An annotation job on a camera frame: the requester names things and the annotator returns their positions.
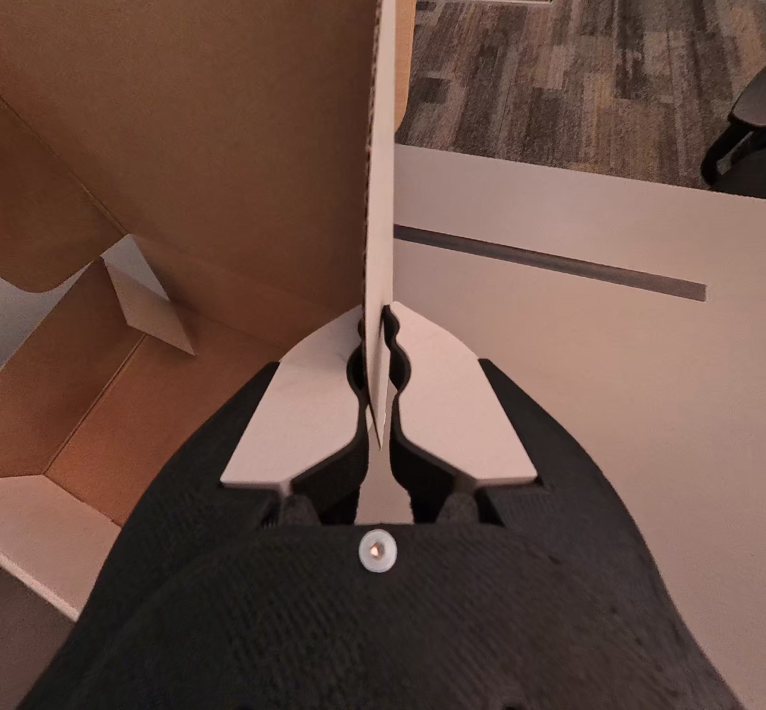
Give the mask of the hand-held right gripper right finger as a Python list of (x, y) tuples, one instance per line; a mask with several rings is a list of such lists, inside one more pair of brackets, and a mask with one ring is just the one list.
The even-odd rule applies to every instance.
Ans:
[(476, 354), (401, 303), (384, 312), (391, 353), (389, 462), (416, 524), (454, 494), (530, 485), (537, 469)]

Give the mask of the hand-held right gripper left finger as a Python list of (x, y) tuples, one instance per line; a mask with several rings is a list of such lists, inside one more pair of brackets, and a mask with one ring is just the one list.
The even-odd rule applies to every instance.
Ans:
[(353, 524), (369, 470), (368, 394), (356, 306), (278, 363), (221, 475), (230, 489), (308, 498), (323, 524)]

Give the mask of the white cardboard mailer box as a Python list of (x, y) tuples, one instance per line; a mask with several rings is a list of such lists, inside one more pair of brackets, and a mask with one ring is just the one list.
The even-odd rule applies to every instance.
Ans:
[(2, 567), (76, 621), (170, 457), (356, 306), (381, 437), (396, 0), (2, 0)]

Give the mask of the black office chair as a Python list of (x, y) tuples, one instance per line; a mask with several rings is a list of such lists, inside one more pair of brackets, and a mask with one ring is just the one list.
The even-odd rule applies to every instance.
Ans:
[(765, 69), (734, 102), (700, 172), (711, 191), (765, 199)]

